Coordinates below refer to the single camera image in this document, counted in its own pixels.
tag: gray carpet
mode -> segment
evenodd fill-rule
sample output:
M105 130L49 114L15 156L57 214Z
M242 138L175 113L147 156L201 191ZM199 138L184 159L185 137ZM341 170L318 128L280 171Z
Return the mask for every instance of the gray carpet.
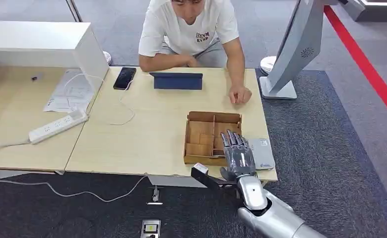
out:
M48 181L59 192L90 190L105 199L129 191L139 176L65 173L21 175L18 181ZM148 179L133 193L104 203L91 195L62 198L47 186L0 184L0 238L137 238L142 220L160 219L161 238L257 238L236 211L211 190L166 187L164 205L146 205L152 189Z
M297 100L263 101L279 176L267 188L329 237L387 237L387 193L327 74L294 82Z

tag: small black object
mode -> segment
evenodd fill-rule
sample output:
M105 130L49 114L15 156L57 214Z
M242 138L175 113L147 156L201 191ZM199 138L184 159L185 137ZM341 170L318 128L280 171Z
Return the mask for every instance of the small black object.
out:
M195 167L191 169L191 177L202 183L207 188L210 188L220 195L224 200L228 200L235 207L243 206L243 199L238 197L239 194L236 181L226 181L204 174Z
M114 89L127 90L130 87L130 82L135 76L136 68L123 67L119 73L118 78L116 79L115 84L113 85Z
M151 72L155 89L202 90L202 73Z

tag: printed text on t-shirt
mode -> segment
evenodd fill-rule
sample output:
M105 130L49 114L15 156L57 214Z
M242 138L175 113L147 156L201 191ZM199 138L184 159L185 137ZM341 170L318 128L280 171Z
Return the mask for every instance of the printed text on t-shirt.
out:
M203 42L209 39L209 32L206 32L204 34L196 33L196 42Z

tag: white cable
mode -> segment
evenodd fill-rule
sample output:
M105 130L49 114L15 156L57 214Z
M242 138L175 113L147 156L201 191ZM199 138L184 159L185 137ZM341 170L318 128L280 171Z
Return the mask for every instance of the white cable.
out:
M103 80L102 78L100 78L100 77L98 77L98 76L89 75L89 74L86 74L86 73L79 73L79 74L75 75L74 77L72 77L72 78L71 78L68 82L66 82L66 84L64 85L64 96L65 96L65 98L66 98L66 102L68 103L69 109L72 109L72 107L71 107L71 105L69 104L69 98L66 96L66 86L67 86L71 81L73 81L75 78L77 78L77 77L80 76L80 75L85 75L85 76L89 76L89 77L96 77L96 78L99 78L102 82L104 82L104 80ZM132 82L133 82L133 80L131 80L131 81L128 83L127 87L124 89L124 92L128 90L128 88L129 88L129 86L130 86L130 84L131 84ZM123 98L123 95L119 98L119 102L131 112L131 116L130 116L130 118L129 118L127 121L125 121L125 122L123 122L123 123L110 123L110 125L117 125L117 126L125 125L126 123L130 122L130 121L134 118L134 116L135 116L135 112L134 112L130 107L128 107L126 104L124 104L124 103L122 102L122 98Z
M26 144L30 144L29 139L26 139L23 141L12 142L12 143L0 144L0 148L5 148L5 147L15 146L15 145L26 145Z
M129 88L129 86L130 86L130 84L133 82L133 80L131 80L129 83L128 83L128 85L127 85L127 87L124 89L124 92L125 91L127 91L128 90L128 88ZM135 112L130 108L130 107L128 107L126 104L124 104L123 102L122 102L122 98L123 98L124 96L122 95L120 98L119 98L119 102L124 106L124 107L126 107L130 112L131 112L131 116L130 116L130 118L127 120L127 121L125 121L125 122L123 122L123 123L110 123L110 125L118 125L118 126L120 126L120 125L125 125L126 123L128 123L128 122L130 122L132 119L133 119L133 117L135 116Z
M104 80L103 80L101 77L89 75L89 74L86 74L86 73L79 73L79 74L75 75L74 77L72 77L70 80L68 80L68 82L66 82L66 84L64 85L64 96L65 96L65 98L66 98L66 102L68 103L68 107L69 107L69 109L71 109L71 110L72 110L72 107L71 107L71 105L69 104L69 98L68 98L68 96L66 95L66 86L68 86L68 84L69 84L71 81L73 81L75 78L77 78L77 77L80 76L80 75L85 75L85 76L89 76L89 77L99 78L99 79L104 83Z
M122 195L122 196L119 196L119 197L116 197L116 198L113 198L111 200L104 200L103 198L99 197L98 195L96 195L95 193L92 193L90 191L84 191L84 192L79 192L79 193L75 193L75 194L69 194L69 195L64 195L64 194L60 194L58 193L48 182L15 182L15 181L9 181L9 180L0 180L0 182L3 182L3 183L12 183L12 184L18 184L18 185L43 185L43 184L46 184L47 186L49 186L49 188L54 192L56 193L56 195L59 195L61 197L73 197L73 196L77 196L77 195L81 195L81 194L84 194L84 193L88 193L88 194L91 194L95 197L97 197L98 199L100 199L101 201L103 202L113 202L115 200L118 200L120 198L123 198L123 197L126 197L128 196L135 188L136 186L138 186L138 184L141 182L141 180L143 180L144 178L146 178L148 176L144 176L142 177L140 180L138 180L138 182L135 184L135 186L125 195Z

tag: black phone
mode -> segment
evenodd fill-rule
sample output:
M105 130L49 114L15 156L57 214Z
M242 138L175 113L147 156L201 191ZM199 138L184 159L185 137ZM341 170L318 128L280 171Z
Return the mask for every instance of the black phone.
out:
M123 67L119 73L118 78L116 79L115 84L113 85L114 89L119 90L128 90L130 87L130 82L135 76L136 68Z

